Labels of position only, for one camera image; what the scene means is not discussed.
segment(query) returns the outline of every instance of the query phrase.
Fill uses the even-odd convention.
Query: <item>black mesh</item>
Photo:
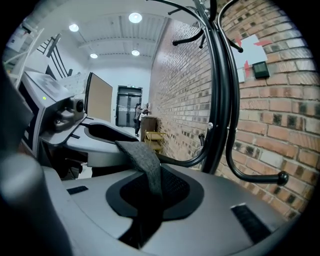
[[[161,169],[161,189],[163,196],[163,210],[168,209],[185,199],[190,192],[190,186],[183,179],[166,169]],[[127,183],[120,189],[120,196],[136,209],[150,203],[147,175],[143,174]]]

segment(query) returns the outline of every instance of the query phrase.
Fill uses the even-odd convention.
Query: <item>gray machine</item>
[[[263,243],[274,244],[273,238],[267,237],[282,234],[288,228],[279,213],[237,183],[162,164],[162,170],[171,175],[162,180],[173,188],[178,186],[169,187],[175,202],[164,211],[167,219],[139,250],[128,246],[120,237],[130,230],[136,218],[132,215],[134,203],[127,198],[139,198],[135,193],[141,184],[133,184],[126,196],[123,188],[138,181],[142,174],[130,167],[121,171],[130,161],[114,141],[137,139],[106,121],[88,117],[82,100],[73,98],[49,75],[25,72],[19,91],[34,114],[23,143],[43,165],[44,178],[37,180],[46,183],[54,210],[69,237],[72,255],[240,255]],[[62,181],[76,163],[85,162],[93,168],[117,171],[89,179],[75,179],[77,176],[73,175]],[[35,168],[29,171],[41,176],[40,166],[33,165]],[[177,195],[184,188],[186,194]],[[128,210],[127,215],[123,214],[124,209]]]

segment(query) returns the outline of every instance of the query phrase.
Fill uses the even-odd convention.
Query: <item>black railing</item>
[[[51,58],[56,68],[56,71],[58,72],[60,77],[66,78],[72,75],[73,70],[69,69],[69,71],[67,71],[61,59],[61,56],[57,47],[57,43],[59,42],[60,38],[61,38],[61,34],[58,34],[55,38],[51,37],[49,40],[42,43],[37,48],[37,50],[41,52],[43,55],[46,55],[48,58]]]

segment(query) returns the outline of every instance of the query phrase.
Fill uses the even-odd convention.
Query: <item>black vent slot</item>
[[[245,204],[236,205],[231,208],[231,211],[254,244],[259,243],[271,234],[266,225]]]
[[[66,191],[68,191],[70,195],[74,195],[74,194],[86,191],[88,189],[89,188],[87,188],[86,186],[77,186],[77,187],[69,188]]]

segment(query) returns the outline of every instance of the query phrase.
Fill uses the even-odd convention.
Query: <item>round light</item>
[[[134,56],[139,56],[140,55],[140,52],[138,50],[133,50],[131,53]]]
[[[96,59],[96,58],[98,58],[98,55],[96,55],[95,53],[91,53],[91,54],[90,54],[90,57],[91,57],[92,59]]]
[[[69,26],[69,29],[72,32],[77,32],[79,30],[79,26],[77,24],[72,24],[72,25]]]
[[[129,21],[131,21],[132,23],[139,23],[140,21],[142,21],[142,16],[137,12],[131,13],[129,15]]]

